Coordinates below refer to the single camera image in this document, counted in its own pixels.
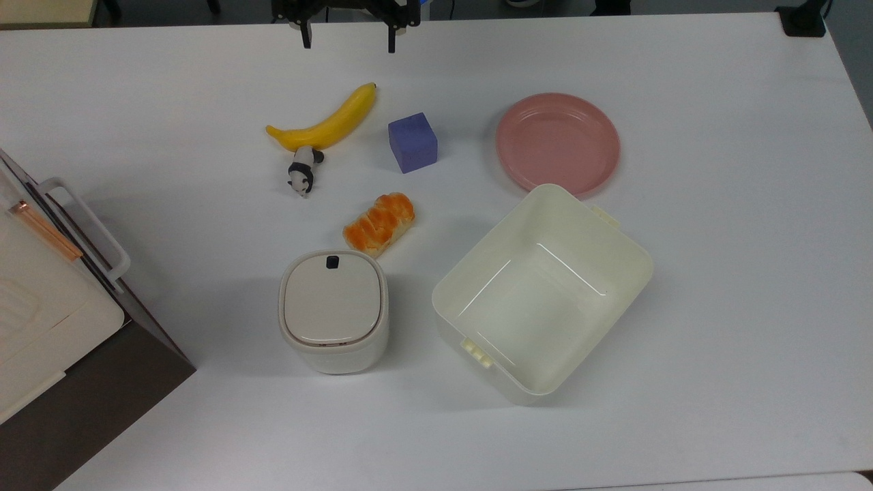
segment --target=yellow banana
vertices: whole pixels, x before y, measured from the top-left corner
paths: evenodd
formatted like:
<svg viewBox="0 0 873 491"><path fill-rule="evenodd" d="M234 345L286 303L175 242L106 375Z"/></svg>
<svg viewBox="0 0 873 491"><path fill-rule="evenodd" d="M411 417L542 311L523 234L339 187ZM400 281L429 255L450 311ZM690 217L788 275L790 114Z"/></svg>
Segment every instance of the yellow banana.
<svg viewBox="0 0 873 491"><path fill-rule="evenodd" d="M267 126L267 134L292 152L305 145L316 150L326 149L357 128L373 108L375 100L376 84L370 82L358 87L335 113L319 124L305 129Z"/></svg>

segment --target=panda toy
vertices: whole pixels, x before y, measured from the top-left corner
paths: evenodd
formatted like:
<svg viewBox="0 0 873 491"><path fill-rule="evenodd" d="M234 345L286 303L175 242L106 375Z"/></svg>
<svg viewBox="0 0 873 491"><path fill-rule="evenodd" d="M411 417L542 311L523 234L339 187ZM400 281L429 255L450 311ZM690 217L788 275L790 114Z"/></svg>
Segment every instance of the panda toy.
<svg viewBox="0 0 873 491"><path fill-rule="evenodd" d="M288 168L288 183L302 197L307 197L313 190L313 169L318 163L325 160L325 155L316 149L306 145L294 152L294 160Z"/></svg>

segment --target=plastic plate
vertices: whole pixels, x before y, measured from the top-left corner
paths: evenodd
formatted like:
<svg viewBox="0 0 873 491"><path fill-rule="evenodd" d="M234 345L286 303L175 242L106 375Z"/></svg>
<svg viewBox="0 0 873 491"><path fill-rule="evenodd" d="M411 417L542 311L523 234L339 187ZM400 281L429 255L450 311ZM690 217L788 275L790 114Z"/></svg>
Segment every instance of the plastic plate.
<svg viewBox="0 0 873 491"><path fill-rule="evenodd" d="M540 93L510 107L497 128L506 173L526 190L552 183L580 195L605 183L618 165L612 121L594 104L565 93Z"/></svg>

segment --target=cream plastic bin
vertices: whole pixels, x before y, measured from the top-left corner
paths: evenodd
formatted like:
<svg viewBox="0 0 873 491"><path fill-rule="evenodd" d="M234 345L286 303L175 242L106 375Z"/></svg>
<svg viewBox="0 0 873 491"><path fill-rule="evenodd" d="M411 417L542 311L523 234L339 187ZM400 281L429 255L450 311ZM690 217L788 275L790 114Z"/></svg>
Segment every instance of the cream plastic bin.
<svg viewBox="0 0 873 491"><path fill-rule="evenodd" d="M511 402L552 393L651 279L617 226L538 186L434 288L440 335Z"/></svg>

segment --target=bread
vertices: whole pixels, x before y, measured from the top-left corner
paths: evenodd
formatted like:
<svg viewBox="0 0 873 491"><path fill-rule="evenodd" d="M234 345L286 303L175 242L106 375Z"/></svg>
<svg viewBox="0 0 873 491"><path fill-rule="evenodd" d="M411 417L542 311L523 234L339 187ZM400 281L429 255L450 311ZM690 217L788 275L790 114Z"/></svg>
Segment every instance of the bread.
<svg viewBox="0 0 873 491"><path fill-rule="evenodd" d="M342 229L342 237L349 247L375 259L394 244L415 219L416 212L406 195L382 195L369 210Z"/></svg>

